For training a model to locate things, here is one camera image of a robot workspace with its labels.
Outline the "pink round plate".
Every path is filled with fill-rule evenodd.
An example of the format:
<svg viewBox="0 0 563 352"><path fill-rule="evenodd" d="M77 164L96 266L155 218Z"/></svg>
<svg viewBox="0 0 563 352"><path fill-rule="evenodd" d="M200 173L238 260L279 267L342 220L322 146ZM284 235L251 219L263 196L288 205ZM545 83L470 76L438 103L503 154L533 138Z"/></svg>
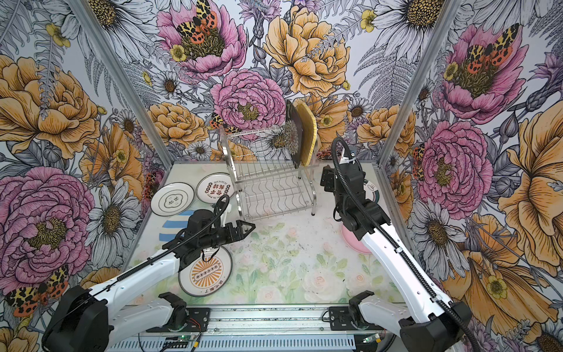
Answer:
<svg viewBox="0 0 563 352"><path fill-rule="evenodd" d="M356 236L348 230L344 224L341 226L341 234L342 238L344 239L345 243L352 248L354 251L361 253L363 255L371 255L372 252L360 242Z"/></svg>

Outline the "black floral square plate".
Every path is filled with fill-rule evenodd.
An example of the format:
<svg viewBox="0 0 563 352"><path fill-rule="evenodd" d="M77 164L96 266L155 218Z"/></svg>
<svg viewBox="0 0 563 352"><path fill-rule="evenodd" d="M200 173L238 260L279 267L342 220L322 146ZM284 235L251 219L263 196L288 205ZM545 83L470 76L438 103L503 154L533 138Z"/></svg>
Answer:
<svg viewBox="0 0 563 352"><path fill-rule="evenodd" d="M283 126L284 147L289 152L293 165L297 169L301 165L303 123L293 103L289 100L286 100L285 103L286 118Z"/></svg>

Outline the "yellow woven square plate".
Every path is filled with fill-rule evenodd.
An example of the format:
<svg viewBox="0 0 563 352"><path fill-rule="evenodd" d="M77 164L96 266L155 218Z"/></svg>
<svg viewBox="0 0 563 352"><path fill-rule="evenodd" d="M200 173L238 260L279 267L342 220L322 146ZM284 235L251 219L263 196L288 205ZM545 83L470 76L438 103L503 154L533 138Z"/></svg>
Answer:
<svg viewBox="0 0 563 352"><path fill-rule="evenodd" d="M317 144L318 126L315 115L307 105L304 99L298 99L293 102L294 107L301 120L303 139L301 147L301 164L308 167L312 163L315 146Z"/></svg>

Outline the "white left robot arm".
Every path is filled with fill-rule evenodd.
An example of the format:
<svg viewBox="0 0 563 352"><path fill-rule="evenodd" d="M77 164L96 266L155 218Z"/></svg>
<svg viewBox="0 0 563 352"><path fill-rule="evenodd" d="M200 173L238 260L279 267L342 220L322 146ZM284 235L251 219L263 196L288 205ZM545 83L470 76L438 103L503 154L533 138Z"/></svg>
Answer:
<svg viewBox="0 0 563 352"><path fill-rule="evenodd" d="M242 220L222 224L212 211L195 211L186 227L145 262L90 288L67 290L45 330L43 350L105 351L150 329L183 329L190 320L187 304L174 293L135 307L132 301L188 268L202 250L242 241L255 228Z"/></svg>

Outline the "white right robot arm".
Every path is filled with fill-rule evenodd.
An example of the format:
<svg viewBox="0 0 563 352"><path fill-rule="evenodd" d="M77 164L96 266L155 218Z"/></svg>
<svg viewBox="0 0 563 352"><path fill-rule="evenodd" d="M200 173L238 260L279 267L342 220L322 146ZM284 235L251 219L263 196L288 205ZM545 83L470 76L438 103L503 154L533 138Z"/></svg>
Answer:
<svg viewBox="0 0 563 352"><path fill-rule="evenodd" d="M469 330L470 308L454 302L428 277L384 209L367 197L364 179L359 163L337 164L323 168L320 185L334 195L336 221L375 256L405 303L392 304L371 290L358 293L348 303L352 326L380 327L399 337L408 351L462 351L463 340L479 351Z"/></svg>

